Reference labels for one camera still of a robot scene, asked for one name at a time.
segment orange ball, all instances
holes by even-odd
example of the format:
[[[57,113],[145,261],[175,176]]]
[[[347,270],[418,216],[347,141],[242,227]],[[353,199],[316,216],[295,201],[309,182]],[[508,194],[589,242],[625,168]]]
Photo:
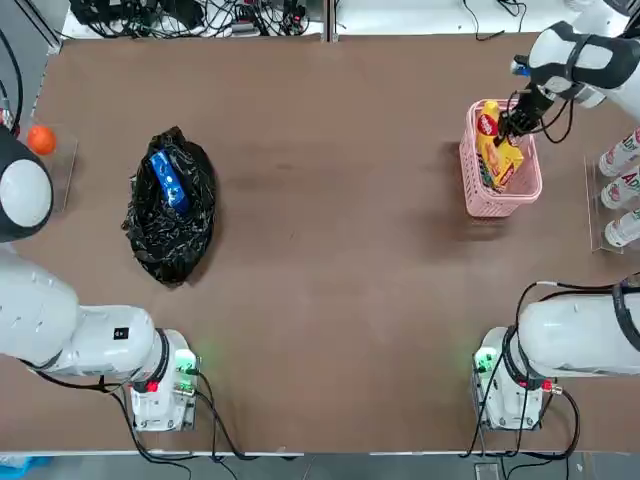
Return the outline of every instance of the orange ball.
[[[56,135],[49,127],[34,125],[27,134],[27,145],[38,155],[49,155],[56,149]]]

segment white bottle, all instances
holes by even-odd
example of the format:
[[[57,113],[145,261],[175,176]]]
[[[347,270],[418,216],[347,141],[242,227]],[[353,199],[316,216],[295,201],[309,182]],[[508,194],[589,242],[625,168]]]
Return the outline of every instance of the white bottle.
[[[615,210],[640,195],[640,166],[623,173],[600,192],[605,207]]]
[[[604,228],[604,237],[614,247],[624,247],[640,238],[640,208],[609,222]]]
[[[603,175],[615,177],[640,155],[640,127],[618,142],[600,157],[598,165]]]

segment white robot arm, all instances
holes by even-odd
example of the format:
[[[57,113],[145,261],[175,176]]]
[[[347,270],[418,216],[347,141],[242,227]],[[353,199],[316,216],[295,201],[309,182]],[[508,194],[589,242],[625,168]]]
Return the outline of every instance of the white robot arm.
[[[531,82],[501,117],[497,141],[538,131],[557,99],[591,108],[608,98],[640,122],[640,40],[632,38],[639,6],[630,11],[621,0],[596,0],[572,24],[541,32],[528,56],[516,56]]]
[[[0,126],[0,242],[36,233],[52,209],[40,160]],[[0,248],[0,354],[41,375],[114,377],[131,387],[138,430],[193,424],[197,359],[175,330],[131,306],[82,306],[49,272]]]
[[[540,33],[528,56],[516,56],[531,81],[503,112],[496,141],[539,131],[557,99],[590,108],[608,98],[640,122],[638,8],[640,2],[596,0],[573,24]],[[517,334],[515,326],[487,333],[474,355],[481,421],[494,429],[535,428],[550,379],[640,374],[640,293],[622,285],[599,293],[530,304]]]

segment snack bag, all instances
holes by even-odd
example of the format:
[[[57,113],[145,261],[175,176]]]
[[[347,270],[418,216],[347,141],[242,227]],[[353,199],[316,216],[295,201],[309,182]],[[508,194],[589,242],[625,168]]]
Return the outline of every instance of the snack bag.
[[[503,191],[509,179],[520,168],[524,157],[520,149],[505,140],[496,147],[493,139],[498,135],[498,118],[500,107],[498,102],[488,100],[476,124],[476,149],[478,155],[488,171],[493,186],[498,191]]]

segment pink basket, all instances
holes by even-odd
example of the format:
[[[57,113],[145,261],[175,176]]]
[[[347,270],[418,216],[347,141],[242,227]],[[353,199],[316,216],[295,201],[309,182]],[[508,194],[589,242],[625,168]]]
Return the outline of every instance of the pink basket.
[[[524,161],[511,177],[504,193],[497,193],[483,185],[480,179],[476,151],[476,116],[486,100],[474,103],[467,113],[466,129],[460,142],[460,163],[467,212],[473,217],[508,217],[520,205],[533,203],[542,192],[542,176],[533,135],[522,137],[520,149]],[[501,109],[507,100],[499,100]]]

